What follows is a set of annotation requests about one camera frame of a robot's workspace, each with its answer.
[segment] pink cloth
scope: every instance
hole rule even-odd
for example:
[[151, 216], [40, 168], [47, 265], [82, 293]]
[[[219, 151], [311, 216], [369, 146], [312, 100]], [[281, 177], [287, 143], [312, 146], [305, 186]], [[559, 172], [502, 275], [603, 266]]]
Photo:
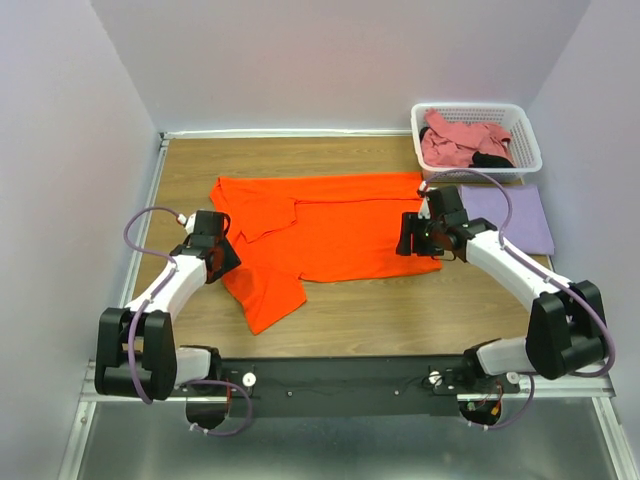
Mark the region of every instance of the pink cloth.
[[429, 130], [422, 139], [425, 163], [434, 167], [467, 168], [475, 152], [504, 157], [513, 163], [502, 142], [510, 142], [511, 134], [495, 123], [449, 123], [433, 108], [424, 115]]

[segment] white laundry basket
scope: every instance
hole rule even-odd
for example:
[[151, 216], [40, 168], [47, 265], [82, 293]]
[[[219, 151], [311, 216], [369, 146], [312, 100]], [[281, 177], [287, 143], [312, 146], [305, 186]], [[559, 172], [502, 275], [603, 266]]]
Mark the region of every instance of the white laundry basket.
[[[419, 103], [411, 109], [411, 131], [413, 145], [422, 167], [423, 177], [451, 170], [447, 167], [427, 165], [420, 148], [420, 130], [427, 125], [424, 114], [430, 108], [436, 109], [448, 122], [492, 122], [511, 133], [509, 152], [515, 168], [474, 168], [501, 183], [514, 182], [525, 173], [537, 172], [542, 168], [542, 156], [533, 134], [531, 123], [522, 108], [505, 103]], [[472, 173], [451, 173], [439, 177], [436, 182], [486, 182]]]

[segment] gray wall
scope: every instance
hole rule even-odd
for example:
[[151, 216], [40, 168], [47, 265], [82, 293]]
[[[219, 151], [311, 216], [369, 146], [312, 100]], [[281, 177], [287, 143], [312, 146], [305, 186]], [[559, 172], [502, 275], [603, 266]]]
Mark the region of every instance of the gray wall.
[[158, 128], [408, 128], [528, 106], [588, 0], [93, 0]]
[[618, 345], [616, 405], [640, 455], [640, 3], [594, 0], [528, 113], [554, 263], [602, 290]]
[[57, 478], [158, 137], [88, 2], [3, 2], [0, 58], [0, 478]]

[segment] orange garment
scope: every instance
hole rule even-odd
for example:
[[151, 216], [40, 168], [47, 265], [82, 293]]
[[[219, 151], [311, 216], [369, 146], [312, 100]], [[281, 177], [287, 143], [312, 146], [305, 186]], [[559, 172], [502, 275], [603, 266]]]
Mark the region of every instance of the orange garment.
[[419, 173], [292, 179], [220, 177], [211, 191], [231, 216], [242, 261], [222, 281], [254, 334], [306, 301], [301, 280], [339, 282], [416, 275], [441, 267], [395, 254], [402, 212], [417, 211]]

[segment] purple cable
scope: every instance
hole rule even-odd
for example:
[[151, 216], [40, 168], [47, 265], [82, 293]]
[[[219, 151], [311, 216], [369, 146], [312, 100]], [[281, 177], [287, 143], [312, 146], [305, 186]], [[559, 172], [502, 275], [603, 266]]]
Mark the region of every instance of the purple cable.
[[244, 421], [238, 428], [234, 428], [233, 430], [230, 430], [228, 432], [216, 432], [215, 430], [208, 430], [206, 428], [202, 428], [197, 423], [193, 423], [191, 427], [194, 430], [198, 430], [199, 432], [202, 432], [205, 435], [211, 435], [212, 437], [231, 437], [233, 435], [240, 433], [242, 430], [247, 428], [251, 423], [251, 420], [253, 418], [253, 402], [251, 401], [251, 397], [249, 397], [249, 394], [247, 393], [247, 391], [244, 388], [240, 387], [239, 385], [236, 385], [235, 383], [231, 383], [231, 382], [225, 382], [224, 380], [192, 380], [190, 382], [187, 382], [187, 385], [220, 385], [227, 388], [235, 388], [237, 391], [239, 391], [242, 394], [242, 396], [247, 401], [247, 414], [244, 417]]
[[[436, 173], [435, 175], [432, 175], [431, 177], [429, 177], [429, 179], [425, 180], [423, 191], [424, 192], [427, 191], [429, 184], [433, 180], [435, 180], [436, 178], [448, 175], [450, 173], [465, 173], [465, 174], [472, 173], [486, 180], [489, 180], [496, 187], [498, 187], [498, 190], [500, 190], [502, 195], [504, 195], [505, 200], [507, 201], [507, 217], [505, 218], [504, 222], [498, 229], [498, 241], [500, 242], [500, 246], [520, 264], [524, 265], [526, 268], [531, 270], [533, 273], [538, 275], [543, 280], [548, 281], [554, 287], [566, 293], [575, 303], [580, 305], [589, 314], [589, 316], [593, 319], [595, 324], [598, 326], [598, 329], [600, 329], [600, 331], [602, 332], [602, 336], [604, 337], [605, 342], [607, 344], [607, 350], [609, 351], [609, 356], [607, 358], [607, 361], [603, 365], [603, 367], [595, 372], [574, 372], [572, 375], [577, 377], [593, 378], [593, 377], [599, 377], [601, 375], [605, 375], [606, 373], [608, 373], [609, 370], [611, 370], [611, 368], [613, 367], [613, 364], [615, 363], [615, 360], [616, 360], [616, 348], [613, 342], [613, 338], [611, 337], [611, 334], [609, 333], [609, 330], [607, 329], [607, 326], [605, 325], [604, 321], [600, 318], [600, 315], [598, 315], [598, 313], [591, 307], [591, 305], [589, 305], [573, 290], [571, 290], [570, 288], [566, 287], [565, 285], [563, 285], [562, 283], [560, 283], [559, 281], [553, 278], [547, 278], [547, 274], [544, 271], [542, 271], [542, 269], [540, 269], [538, 265], [535, 265], [534, 263], [521, 257], [518, 253], [515, 252], [515, 250], [511, 249], [509, 245], [505, 244], [504, 231], [507, 228], [507, 225], [509, 225], [509, 222], [511, 221], [511, 217], [513, 215], [513, 203], [511, 202], [511, 197], [509, 196], [509, 193], [506, 191], [506, 189], [494, 178], [482, 172], [478, 172], [477, 170], [465, 169], [465, 168], [452, 168], [450, 170], [447, 170], [446, 172]], [[520, 410], [516, 415], [514, 415], [512, 418], [510, 418], [506, 422], [489, 427], [490, 430], [498, 430], [498, 429], [507, 427], [509, 425], [512, 425], [514, 422], [516, 422], [518, 419], [522, 417], [524, 412], [531, 405], [534, 391], [535, 391], [535, 383], [533, 380], [533, 376], [531, 374], [526, 373], [526, 375], [528, 375], [529, 378], [531, 379], [531, 393], [529, 394], [529, 398], [527, 399], [526, 403], [522, 407], [522, 410]]]
[[142, 399], [142, 401], [147, 405], [151, 405], [153, 403], [153, 400], [151, 400], [147, 395], [147, 393], [144, 391], [144, 388], [142, 387], [142, 382], [140, 382], [140, 377], [138, 376], [138, 371], [136, 369], [136, 352], [135, 352], [136, 329], [138, 328], [138, 322], [140, 321], [140, 317], [142, 316], [142, 313], [149, 306], [151, 301], [153, 301], [154, 297], [158, 295], [158, 293], [160, 293], [160, 290], [162, 290], [165, 287], [165, 285], [169, 283], [171, 278], [173, 278], [173, 275], [175, 274], [176, 268], [178, 266], [175, 259], [171, 255], [168, 255], [164, 252], [160, 252], [157, 250], [151, 250], [148, 248], [140, 247], [135, 243], [133, 243], [129, 238], [129, 230], [131, 230], [131, 227], [136, 222], [136, 220], [138, 220], [138, 218], [140, 218], [145, 213], [152, 212], [154, 210], [162, 210], [165, 212], [169, 212], [174, 217], [176, 217], [176, 219], [180, 215], [175, 210], [172, 210], [171, 208], [167, 208], [167, 207], [147, 207], [140, 210], [131, 218], [131, 220], [129, 220], [127, 225], [124, 227], [124, 232], [122, 234], [124, 237], [124, 242], [129, 246], [129, 248], [135, 250], [136, 252], [148, 253], [150, 255], [155, 255], [156, 257], [164, 258], [167, 262], [173, 264], [173, 268], [169, 270], [169, 274], [164, 279], [162, 279], [162, 281], [158, 284], [156, 288], [154, 288], [151, 291], [151, 295], [149, 295], [149, 298], [142, 302], [142, 304], [140, 305], [140, 308], [138, 308], [138, 311], [133, 315], [133, 319], [131, 319], [131, 325], [129, 325], [129, 335], [127, 337], [128, 338], [127, 359], [129, 360], [129, 369], [131, 370], [131, 380], [133, 381], [133, 386], [136, 389], [136, 393]]

